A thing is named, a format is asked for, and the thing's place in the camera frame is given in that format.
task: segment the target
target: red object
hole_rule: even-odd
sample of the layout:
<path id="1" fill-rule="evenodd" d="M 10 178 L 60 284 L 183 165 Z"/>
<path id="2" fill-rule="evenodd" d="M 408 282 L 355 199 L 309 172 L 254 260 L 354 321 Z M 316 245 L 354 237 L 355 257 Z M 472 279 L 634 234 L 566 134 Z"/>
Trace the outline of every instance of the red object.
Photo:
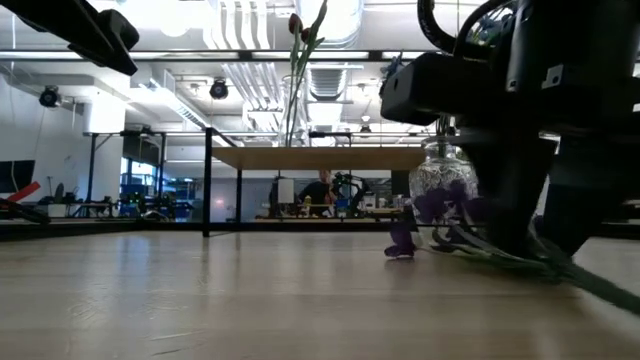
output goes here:
<path id="1" fill-rule="evenodd" d="M 34 192 L 38 191 L 38 189 L 40 189 L 40 184 L 37 181 L 34 181 L 30 185 L 27 185 L 25 188 L 9 196 L 7 200 L 12 202 L 18 202 L 26 198 L 27 196 L 33 194 Z"/>
<path id="2" fill-rule="evenodd" d="M 302 30 L 302 19 L 300 19 L 300 16 L 298 16 L 296 14 L 291 14 L 291 16 L 289 17 L 289 32 L 291 34 L 295 34 L 296 26 L 299 27 L 298 31 L 303 31 Z"/>
<path id="3" fill-rule="evenodd" d="M 302 40 L 303 43 L 307 43 L 307 41 L 309 41 L 309 34 L 311 33 L 311 29 L 306 28 L 304 30 L 302 30 L 302 32 L 300 33 L 300 39 Z"/>

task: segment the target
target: tulip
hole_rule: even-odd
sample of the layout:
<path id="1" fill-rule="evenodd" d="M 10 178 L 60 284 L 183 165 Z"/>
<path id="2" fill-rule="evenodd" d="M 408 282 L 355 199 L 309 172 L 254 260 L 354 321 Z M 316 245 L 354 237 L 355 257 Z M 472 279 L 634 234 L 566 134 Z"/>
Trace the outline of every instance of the tulip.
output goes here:
<path id="1" fill-rule="evenodd" d="M 289 17 L 289 32 L 295 34 L 296 27 L 298 27 L 298 31 L 302 30 L 302 19 L 296 14 L 291 14 Z"/>
<path id="2" fill-rule="evenodd" d="M 306 28 L 304 30 L 302 30 L 302 32 L 300 33 L 300 39 L 302 39 L 303 43 L 307 43 L 307 41 L 309 41 L 309 35 L 311 34 L 311 29 Z"/>

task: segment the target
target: ceiling pipe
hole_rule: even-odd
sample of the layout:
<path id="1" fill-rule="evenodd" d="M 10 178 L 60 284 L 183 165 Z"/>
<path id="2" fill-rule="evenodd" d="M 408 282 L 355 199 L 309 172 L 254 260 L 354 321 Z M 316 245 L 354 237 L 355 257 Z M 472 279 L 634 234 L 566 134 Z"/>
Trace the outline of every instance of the ceiling pipe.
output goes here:
<path id="1" fill-rule="evenodd" d="M 236 2 L 235 0 L 223 0 L 224 6 L 227 10 L 227 24 L 225 27 L 225 38 L 229 42 L 229 46 L 232 49 L 240 49 L 240 43 L 238 42 L 238 37 L 236 36 Z M 255 77 L 251 74 L 251 69 L 247 63 L 240 63 L 240 76 L 242 80 L 246 82 L 248 85 L 248 91 L 251 95 L 258 100 L 261 109 L 267 109 L 267 102 L 262 97 L 262 94 L 259 90 L 258 82 Z"/>
<path id="2" fill-rule="evenodd" d="M 308 22 L 315 18 L 321 0 L 294 0 L 294 4 L 302 20 Z M 363 12 L 364 0 L 329 0 L 328 11 L 318 34 L 319 37 L 325 37 L 320 48 L 351 48 L 358 39 Z M 327 113 L 324 111 L 326 106 L 322 105 L 322 101 L 336 101 L 344 97 L 349 75 L 349 70 L 344 69 L 311 69 L 305 74 L 309 80 L 311 96 L 319 101 L 307 109 L 309 119 L 327 118 Z M 337 125 L 342 116 L 342 105 L 335 108 L 338 110 L 333 112 L 335 117 L 328 120 Z"/>
<path id="3" fill-rule="evenodd" d="M 251 29 L 251 18 L 253 14 L 251 13 L 251 2 L 250 0 L 239 0 L 240 1 L 240 9 L 242 11 L 242 28 L 240 30 L 240 37 L 244 46 L 247 50 L 255 50 L 256 45 L 253 42 L 253 31 Z M 258 86 L 256 92 L 260 94 L 262 98 L 269 99 L 269 105 L 272 108 L 277 108 L 277 103 L 273 106 L 274 102 L 274 94 L 273 88 L 268 81 L 265 69 L 262 67 L 262 64 L 252 64 L 253 70 L 260 77 L 262 81 L 262 87 Z"/>
<path id="4" fill-rule="evenodd" d="M 260 45 L 260 49 L 269 50 L 271 49 L 271 45 L 269 44 L 269 36 L 267 30 L 267 0 L 257 0 L 256 1 L 256 15 L 258 17 L 258 23 L 256 27 L 256 35 L 258 37 L 258 44 Z M 265 75 L 267 75 L 267 81 L 271 84 L 273 89 L 273 100 L 279 106 L 284 106 L 284 102 L 282 99 L 282 89 L 280 87 L 280 82 L 278 81 L 278 76 L 276 75 L 276 67 L 274 63 L 261 63 L 260 64 L 265 69 Z"/>
<path id="5" fill-rule="evenodd" d="M 204 43 L 209 49 L 228 49 L 227 43 L 222 35 L 222 9 L 219 0 L 209 0 L 209 9 L 211 13 L 211 19 L 207 22 L 206 27 L 202 31 L 202 37 Z M 240 70 L 237 68 L 237 64 L 222 64 L 222 70 L 226 76 L 231 79 L 231 82 L 235 85 L 236 89 L 240 93 L 240 96 L 248 101 L 252 107 L 259 107 L 257 99 L 251 97 L 246 90 L 246 85 L 243 84 Z"/>

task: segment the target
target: glass vase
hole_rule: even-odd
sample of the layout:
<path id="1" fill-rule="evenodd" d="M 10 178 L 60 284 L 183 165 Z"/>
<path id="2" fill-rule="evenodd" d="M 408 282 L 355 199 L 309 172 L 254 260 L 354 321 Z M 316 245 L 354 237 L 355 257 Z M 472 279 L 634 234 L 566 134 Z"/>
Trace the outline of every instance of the glass vase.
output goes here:
<path id="1" fill-rule="evenodd" d="M 305 131 L 306 81 L 304 77 L 287 75 L 282 78 L 281 85 L 284 111 L 278 126 L 278 143 L 280 147 L 291 147 Z"/>
<path id="2" fill-rule="evenodd" d="M 473 205 L 478 199 L 478 181 L 471 164 L 458 158 L 459 150 L 444 137 L 423 141 L 425 161 L 409 174 L 413 212 L 423 244 L 436 250 L 452 250 L 451 224 L 478 218 Z"/>

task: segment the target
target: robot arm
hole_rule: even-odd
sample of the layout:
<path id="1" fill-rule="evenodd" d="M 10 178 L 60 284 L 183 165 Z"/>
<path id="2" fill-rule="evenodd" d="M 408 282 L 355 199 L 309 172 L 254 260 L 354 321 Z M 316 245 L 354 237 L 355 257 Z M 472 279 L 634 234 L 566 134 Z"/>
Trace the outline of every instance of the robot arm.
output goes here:
<path id="1" fill-rule="evenodd" d="M 640 2 L 519 0 L 493 34 L 495 46 L 468 43 L 474 24 L 507 3 L 481 5 L 454 38 L 435 22 L 433 0 L 419 0 L 422 31 L 443 53 L 394 74 L 381 114 L 424 126 L 455 116 L 460 136 L 449 141 L 465 151 L 495 206 L 488 240 L 508 253 L 526 255 L 549 176 L 539 233 L 571 256 L 636 186 L 628 164 L 640 150 L 640 80 L 632 76 Z M 543 131 L 561 136 L 557 156 Z"/>
<path id="2" fill-rule="evenodd" d="M 69 50 L 98 66 L 129 76 L 138 70 L 129 50 L 140 35 L 115 10 L 98 12 L 86 0 L 0 0 L 0 5 L 36 31 L 50 32 L 68 41 Z"/>
<path id="3" fill-rule="evenodd" d="M 354 182 L 354 180 L 359 181 L 361 186 L 358 185 L 358 183 Z M 360 211 L 358 209 L 358 204 L 360 204 L 360 201 L 362 201 L 362 198 L 364 197 L 364 195 L 371 190 L 371 188 L 369 187 L 369 184 L 362 177 L 354 176 L 351 174 L 337 173 L 335 175 L 335 178 L 333 179 L 333 192 L 338 197 L 341 196 L 339 192 L 340 192 L 340 187 L 342 185 L 354 186 L 357 189 L 356 194 L 351 199 L 349 210 L 351 211 L 352 214 L 359 213 Z"/>

